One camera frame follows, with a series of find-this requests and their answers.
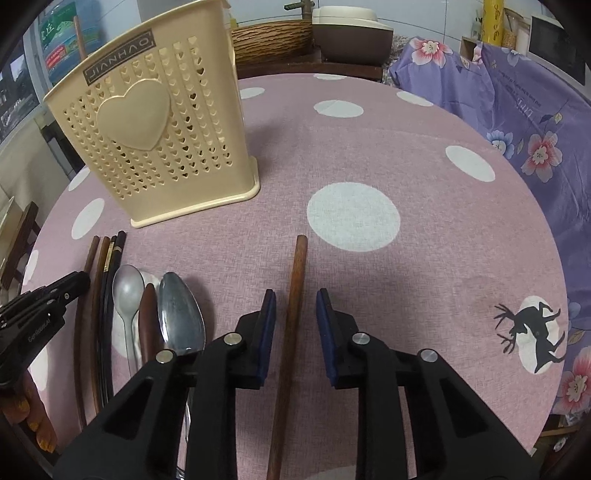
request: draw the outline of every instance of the microwave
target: microwave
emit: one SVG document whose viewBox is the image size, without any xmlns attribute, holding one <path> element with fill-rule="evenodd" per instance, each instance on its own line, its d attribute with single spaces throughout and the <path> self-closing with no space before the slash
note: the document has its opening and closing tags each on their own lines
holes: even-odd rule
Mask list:
<svg viewBox="0 0 591 480">
<path fill-rule="evenodd" d="M 577 89 L 591 101 L 591 70 L 580 49 L 554 18 L 531 16 L 527 56 Z"/>
</svg>

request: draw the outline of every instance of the spoon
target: spoon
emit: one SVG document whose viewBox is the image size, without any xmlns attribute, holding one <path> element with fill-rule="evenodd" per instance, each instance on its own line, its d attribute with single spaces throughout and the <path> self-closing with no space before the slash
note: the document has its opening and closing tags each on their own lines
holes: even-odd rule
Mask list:
<svg viewBox="0 0 591 480">
<path fill-rule="evenodd" d="M 165 273 L 160 282 L 158 319 L 166 347 L 177 355 L 205 348 L 205 323 L 199 305 L 186 283 L 174 272 Z M 189 439 L 191 425 L 190 404 L 193 389 L 185 408 L 185 439 Z"/>
<path fill-rule="evenodd" d="M 113 279 L 113 303 L 123 319 L 125 328 L 125 349 L 129 374 L 133 377 L 138 370 L 134 348 L 134 317 L 139 310 L 144 293 L 144 278 L 133 265 L 121 265 Z"/>
</svg>

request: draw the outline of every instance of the wooden spoon handle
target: wooden spoon handle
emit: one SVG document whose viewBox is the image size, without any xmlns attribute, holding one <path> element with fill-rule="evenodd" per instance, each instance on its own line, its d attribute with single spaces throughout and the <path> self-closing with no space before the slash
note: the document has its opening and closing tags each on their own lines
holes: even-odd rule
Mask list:
<svg viewBox="0 0 591 480">
<path fill-rule="evenodd" d="M 156 358 L 164 348 L 164 339 L 158 321 L 158 300 L 154 285 L 148 283 L 139 303 L 138 317 L 139 347 L 142 352 L 142 365 Z"/>
</svg>

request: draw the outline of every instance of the polka dot tablecloth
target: polka dot tablecloth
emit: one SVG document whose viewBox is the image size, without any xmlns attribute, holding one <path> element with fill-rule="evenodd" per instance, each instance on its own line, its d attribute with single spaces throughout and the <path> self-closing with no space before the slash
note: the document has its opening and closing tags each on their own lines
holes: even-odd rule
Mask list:
<svg viewBox="0 0 591 480">
<path fill-rule="evenodd" d="M 239 391 L 236 405 L 239 476 L 264 478 L 293 250 L 304 233 L 309 254 L 285 479 L 352 478 L 355 471 L 356 392 L 335 391 L 326 378 L 314 315 L 321 287 L 335 309 L 391 348 L 439 351 L 530 449 L 562 371 L 567 300 L 552 235 L 519 175 L 459 118 L 391 87 L 299 74 L 242 80 L 240 88 L 261 178 L 254 199 L 134 230 L 84 169 L 41 230 L 25 290 L 81 270 L 92 236 L 120 229 L 128 231 L 124 262 L 184 278 L 209 338 L 233 330 L 273 288 L 278 322 L 269 377 L 261 391 Z M 547 335 L 532 334 L 532 324 L 514 328 L 511 318 L 529 307 Z M 508 317 L 495 329 L 504 308 Z M 60 449 L 79 432 L 74 309 L 31 366 Z M 122 328 L 113 330 L 121 340 Z M 514 348 L 506 348 L 511 341 Z M 124 355 L 113 350 L 116 390 L 128 379 Z"/>
</svg>

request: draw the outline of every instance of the metal screw head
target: metal screw head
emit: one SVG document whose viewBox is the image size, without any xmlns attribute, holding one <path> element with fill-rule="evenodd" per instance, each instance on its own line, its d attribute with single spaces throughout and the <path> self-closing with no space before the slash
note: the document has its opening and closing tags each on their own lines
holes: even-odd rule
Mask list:
<svg viewBox="0 0 591 480">
<path fill-rule="evenodd" d="M 431 350 L 431 349 L 427 348 L 421 352 L 421 358 L 423 360 L 425 360 L 426 362 L 429 362 L 430 364 L 432 364 L 433 362 L 437 361 L 437 359 L 439 358 L 439 355 L 437 354 L 437 352 L 435 350 Z"/>
<path fill-rule="evenodd" d="M 174 354 L 170 350 L 160 350 L 156 354 L 156 360 L 159 364 L 167 364 L 174 358 Z"/>
<path fill-rule="evenodd" d="M 242 335 L 236 332 L 228 333 L 223 338 L 223 341 L 226 345 L 238 345 L 240 342 L 242 342 Z"/>
<path fill-rule="evenodd" d="M 369 343 L 369 335 L 363 332 L 357 332 L 353 335 L 353 342 L 357 345 L 367 345 Z"/>
</svg>

